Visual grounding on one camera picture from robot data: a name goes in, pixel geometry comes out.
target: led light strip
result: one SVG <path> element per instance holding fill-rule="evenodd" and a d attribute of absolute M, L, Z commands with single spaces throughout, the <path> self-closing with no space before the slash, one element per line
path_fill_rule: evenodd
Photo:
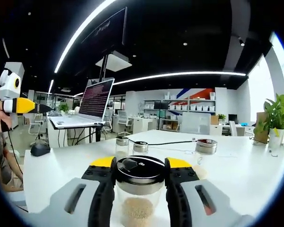
<path fill-rule="evenodd" d="M 50 84 L 49 89 L 48 89 L 48 95 L 51 93 L 52 86 L 53 86 L 53 79 L 52 79 L 51 84 Z"/>
<path fill-rule="evenodd" d="M 101 5 L 99 5 L 86 19 L 85 21 L 80 25 L 80 27 L 77 29 L 75 34 L 72 36 L 70 41 L 68 42 L 66 48 L 64 49 L 59 62 L 56 66 L 55 73 L 58 72 L 65 56 L 67 55 L 68 51 L 70 50 L 71 46 L 74 44 L 76 39 L 79 37 L 79 35 L 82 33 L 82 31 L 86 28 L 86 26 L 99 14 L 101 13 L 105 8 L 107 8 L 110 4 L 112 4 L 116 0 L 106 0 Z"/>
<path fill-rule="evenodd" d="M 152 79 L 152 78 L 160 78 L 160 77 L 172 77 L 172 76 L 187 76 L 187 75 L 204 75 L 204 74 L 246 76 L 245 73 L 238 73 L 238 72 L 217 72 L 217 71 L 175 72 L 175 73 L 166 73 L 166 74 L 153 75 L 153 76 L 148 76 L 148 77 L 140 77 L 140 78 L 135 78 L 135 79 L 128 79 L 128 80 L 116 82 L 113 85 L 119 85 L 119 84 L 134 82 L 134 81 L 138 81 L 138 80 L 143 80 L 143 79 Z"/>
<path fill-rule="evenodd" d="M 79 94 L 74 95 L 74 97 L 76 97 L 76 96 L 80 96 L 80 95 L 83 95 L 83 92 L 81 92 L 81 93 L 79 93 Z"/>

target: ceiling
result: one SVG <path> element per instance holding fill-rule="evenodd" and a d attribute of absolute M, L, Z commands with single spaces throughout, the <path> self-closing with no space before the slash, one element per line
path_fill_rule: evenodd
<path fill-rule="evenodd" d="M 132 66 L 118 72 L 107 70 L 106 77 L 114 77 L 116 82 L 184 71 L 248 73 L 270 48 L 272 28 L 259 13 L 260 6 L 255 1 L 117 0 L 86 27 L 55 74 L 71 36 L 102 1 L 0 2 L 0 65 L 6 61 L 23 63 L 23 92 L 28 89 L 47 92 L 52 79 L 52 92 L 65 94 L 61 91 L 64 87 L 70 88 L 69 95 L 83 92 L 88 77 L 99 77 L 100 67 L 95 63 L 103 56 L 100 52 L 90 55 L 93 50 L 81 42 L 125 6 L 126 42 L 116 50 L 128 57 Z M 244 47 L 240 46 L 238 36 L 245 41 Z M 246 79 L 225 75 L 176 76 L 117 85 L 112 93 L 194 87 L 237 89 Z"/>

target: metal jar lid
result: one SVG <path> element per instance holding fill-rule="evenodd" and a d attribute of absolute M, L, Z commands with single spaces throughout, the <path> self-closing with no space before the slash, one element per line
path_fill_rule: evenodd
<path fill-rule="evenodd" d="M 149 156 L 126 156 L 117 162 L 116 180 L 135 185 L 151 185 L 164 181 L 165 165 Z"/>
<path fill-rule="evenodd" d="M 137 141 L 133 144 L 133 150 L 138 153 L 144 153 L 148 151 L 148 143 L 143 141 Z"/>
<path fill-rule="evenodd" d="M 129 142 L 129 139 L 126 136 L 117 136 L 115 142 L 119 146 L 127 146 L 128 142 Z"/>
<path fill-rule="evenodd" d="M 213 155 L 217 151 L 218 142 L 210 139 L 197 140 L 195 150 L 204 155 Z"/>

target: laptop screen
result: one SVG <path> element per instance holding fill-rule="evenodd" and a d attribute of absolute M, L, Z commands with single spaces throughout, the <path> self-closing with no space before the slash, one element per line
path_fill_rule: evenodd
<path fill-rule="evenodd" d="M 86 87 L 80 114 L 103 118 L 114 79 Z"/>

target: person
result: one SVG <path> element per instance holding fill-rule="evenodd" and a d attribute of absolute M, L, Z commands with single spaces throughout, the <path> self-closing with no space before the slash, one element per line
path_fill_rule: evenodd
<path fill-rule="evenodd" d="M 2 102 L 0 101 L 0 184 L 6 192 L 18 192 L 22 191 L 21 185 L 15 185 L 13 173 L 23 182 L 23 174 L 16 162 L 13 154 L 9 153 L 6 142 L 1 130 L 1 120 L 3 120 L 7 126 L 11 127 L 11 118 L 2 111 Z"/>

